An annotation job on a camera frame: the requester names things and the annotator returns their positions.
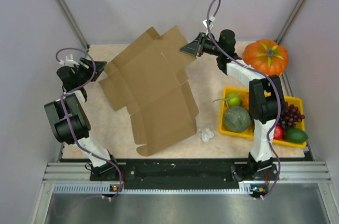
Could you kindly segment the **brown cardboard box sheet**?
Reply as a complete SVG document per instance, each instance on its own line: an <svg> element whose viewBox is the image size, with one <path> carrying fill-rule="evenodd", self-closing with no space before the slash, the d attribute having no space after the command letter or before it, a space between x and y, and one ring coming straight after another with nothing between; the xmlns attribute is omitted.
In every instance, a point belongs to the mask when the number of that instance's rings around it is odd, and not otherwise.
<svg viewBox="0 0 339 224"><path fill-rule="evenodd" d="M196 134L199 109L180 52L187 40L177 26L160 35L154 27L107 63L99 82L115 111L127 108L137 153L148 157Z"/></svg>

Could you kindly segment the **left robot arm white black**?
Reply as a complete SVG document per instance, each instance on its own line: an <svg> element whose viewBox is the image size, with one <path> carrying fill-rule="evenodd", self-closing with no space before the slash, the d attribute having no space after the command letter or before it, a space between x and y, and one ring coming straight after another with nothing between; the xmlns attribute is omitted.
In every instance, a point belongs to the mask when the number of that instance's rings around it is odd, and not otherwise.
<svg viewBox="0 0 339 224"><path fill-rule="evenodd" d="M52 133L61 143L76 145L90 160L85 168L91 172L91 181L117 181L120 167L114 156L102 147L91 134L90 122L82 108L87 101L84 85L94 82L103 72L106 61L90 61L71 57L60 62L56 71L62 82L61 98L44 105Z"/></svg>

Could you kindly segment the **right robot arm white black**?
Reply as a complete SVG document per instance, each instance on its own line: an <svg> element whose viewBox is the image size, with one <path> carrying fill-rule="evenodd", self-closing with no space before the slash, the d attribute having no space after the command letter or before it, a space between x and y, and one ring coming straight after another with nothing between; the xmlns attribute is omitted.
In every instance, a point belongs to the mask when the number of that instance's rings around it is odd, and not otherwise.
<svg viewBox="0 0 339 224"><path fill-rule="evenodd" d="M249 90L249 114L254 120L254 144L245 168L233 166L231 172L237 181L260 179L273 168L272 141L275 126L283 110L284 96L277 75L267 76L247 65L235 51L235 34L223 30L219 40L203 32L180 51L195 57L204 53L217 57L218 68L227 76L240 81Z"/></svg>

